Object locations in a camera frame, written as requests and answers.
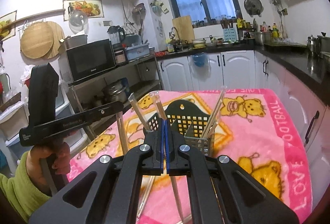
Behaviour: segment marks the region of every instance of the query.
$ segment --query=black mesh basket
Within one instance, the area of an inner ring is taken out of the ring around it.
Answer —
[[[172,131],[184,135],[187,145],[198,148],[204,155],[212,156],[214,133],[208,138],[200,138],[210,115],[202,112],[195,104],[187,100],[176,100],[165,110]],[[158,129],[158,114],[155,113],[148,124],[152,131]]]

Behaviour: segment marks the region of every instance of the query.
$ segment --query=human hand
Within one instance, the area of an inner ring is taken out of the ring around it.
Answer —
[[[70,147],[67,143],[63,143],[56,150],[52,150],[48,146],[34,146],[28,153],[26,159],[26,170],[33,185],[43,193],[49,192],[49,186],[42,174],[40,159],[45,159],[55,153],[57,159],[52,166],[56,169],[55,174],[68,174],[70,167]]]

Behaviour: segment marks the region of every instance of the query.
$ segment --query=microwave oven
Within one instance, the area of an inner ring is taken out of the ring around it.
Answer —
[[[62,79],[73,85],[115,68],[116,60],[107,39],[66,49],[60,54],[58,64]]]

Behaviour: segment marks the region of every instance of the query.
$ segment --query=wooden cutting board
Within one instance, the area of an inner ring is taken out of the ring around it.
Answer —
[[[195,39],[194,29],[192,28],[192,21],[190,15],[172,19],[172,24],[178,30],[180,39],[187,40],[189,43],[191,43],[191,40]]]
[[[54,34],[45,22],[33,23],[24,30],[20,45],[22,53],[31,59],[44,56],[52,48]]]
[[[55,57],[56,55],[58,55],[58,48],[60,48],[60,45],[61,45],[59,40],[64,39],[65,36],[64,36],[64,31],[59,24],[52,22],[52,21],[49,21],[46,23],[52,28],[53,34],[54,34],[53,46],[49,50],[49,52],[45,54],[45,58],[49,59],[49,58],[52,58],[52,57]]]

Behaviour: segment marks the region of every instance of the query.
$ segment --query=pink blanket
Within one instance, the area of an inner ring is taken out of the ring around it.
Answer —
[[[203,112],[211,114],[219,92],[160,91],[164,109],[177,99],[189,100]],[[139,101],[146,118],[155,113],[149,95]],[[299,134],[279,98],[269,89],[228,90],[215,132],[213,157],[228,155],[263,184],[298,215],[302,223],[311,213],[311,179],[306,153]],[[124,114],[129,147],[144,139],[142,125],[135,112]],[[71,160],[71,181],[103,154],[123,154],[117,124],[92,141]],[[144,177],[145,188],[148,177]],[[184,217],[190,215],[186,178],[177,177]],[[170,179],[155,179],[139,224],[176,224],[180,221]]]

